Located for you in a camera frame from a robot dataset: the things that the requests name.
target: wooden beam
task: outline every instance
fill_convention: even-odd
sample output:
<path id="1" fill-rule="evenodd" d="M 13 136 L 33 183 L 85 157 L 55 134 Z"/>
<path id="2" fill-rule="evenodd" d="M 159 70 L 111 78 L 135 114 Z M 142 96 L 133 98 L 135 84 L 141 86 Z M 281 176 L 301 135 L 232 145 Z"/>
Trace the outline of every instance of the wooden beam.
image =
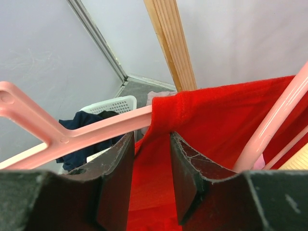
<path id="1" fill-rule="evenodd" d="M 144 0 L 178 91 L 196 90 L 176 0 Z"/>

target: black cloth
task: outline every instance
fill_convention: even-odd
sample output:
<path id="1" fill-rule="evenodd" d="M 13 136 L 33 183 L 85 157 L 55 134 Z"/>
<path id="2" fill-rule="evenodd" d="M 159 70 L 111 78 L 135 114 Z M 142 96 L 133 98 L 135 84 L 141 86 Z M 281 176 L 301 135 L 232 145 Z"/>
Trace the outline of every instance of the black cloth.
<path id="1" fill-rule="evenodd" d="M 103 119 L 116 116 L 117 114 L 118 113 L 112 112 L 112 111 L 103 111 L 99 113 L 98 115 L 95 115 L 95 114 L 90 114 L 90 113 L 86 113 L 83 111 L 79 111 L 75 114 L 74 119 L 59 120 L 59 123 L 66 129 L 75 130 L 77 128 L 81 128 L 86 125 L 96 123 Z M 67 154 L 63 157 L 56 159 L 56 162 L 63 163 L 63 169 L 67 171 L 71 171 L 74 168 L 85 164 L 88 156 L 111 147 L 112 145 L 116 144 L 116 142 L 118 142 L 121 138 L 122 136 L 117 136 L 115 138 L 102 141 L 100 143 L 80 149 L 78 151 L 75 151 L 73 153 Z"/>

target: pink plastic frame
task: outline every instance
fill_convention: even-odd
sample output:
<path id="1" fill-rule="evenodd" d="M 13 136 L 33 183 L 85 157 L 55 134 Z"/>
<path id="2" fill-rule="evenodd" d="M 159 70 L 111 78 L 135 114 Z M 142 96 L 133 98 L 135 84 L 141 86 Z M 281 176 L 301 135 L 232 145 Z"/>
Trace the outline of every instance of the pink plastic frame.
<path id="1" fill-rule="evenodd" d="M 44 143 L 0 163 L 0 169 L 32 169 L 95 143 L 147 127 L 152 106 L 120 114 L 88 126 L 67 130 L 9 82 L 0 82 L 0 116 Z"/>
<path id="2" fill-rule="evenodd" d="M 260 158 L 274 134 L 307 91 L 308 62 L 287 86 L 253 136 L 250 138 L 234 165 L 234 171 L 241 172 L 253 167 L 254 163 L 258 160 L 258 158 Z M 278 155 L 264 167 L 264 169 L 270 169 L 307 132 L 308 127 L 303 129 L 289 144 L 287 144 L 287 146 L 282 149 Z"/>

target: gray floor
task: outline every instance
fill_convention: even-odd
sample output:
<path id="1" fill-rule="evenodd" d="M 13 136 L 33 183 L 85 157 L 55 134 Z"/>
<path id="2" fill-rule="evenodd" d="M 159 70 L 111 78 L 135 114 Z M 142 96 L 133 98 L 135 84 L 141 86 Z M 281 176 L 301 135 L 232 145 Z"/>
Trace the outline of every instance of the gray floor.
<path id="1" fill-rule="evenodd" d="M 161 92 L 161 91 L 173 91 L 168 88 L 162 88 L 155 85 L 150 85 L 146 83 L 139 83 L 139 82 L 128 82 L 127 85 L 124 87 L 123 91 L 119 96 L 127 96 L 133 95 L 137 99 L 137 108 L 144 107 L 146 105 L 146 101 L 148 99 L 148 93 L 154 92 Z M 137 132 L 137 141 L 143 137 L 140 130 Z"/>

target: red fabric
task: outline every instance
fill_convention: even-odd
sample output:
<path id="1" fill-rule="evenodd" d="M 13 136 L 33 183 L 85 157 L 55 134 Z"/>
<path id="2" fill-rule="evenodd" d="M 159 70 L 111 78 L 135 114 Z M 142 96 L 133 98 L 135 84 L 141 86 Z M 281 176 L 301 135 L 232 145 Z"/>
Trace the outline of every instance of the red fabric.
<path id="1" fill-rule="evenodd" d="M 136 143 L 129 231 L 177 231 L 169 133 L 232 168 L 245 144 L 293 77 L 181 92 L 155 98 L 151 126 Z M 267 163 L 306 125 L 308 96 L 301 100 L 264 152 Z M 305 136 L 274 167 L 308 142 Z"/>

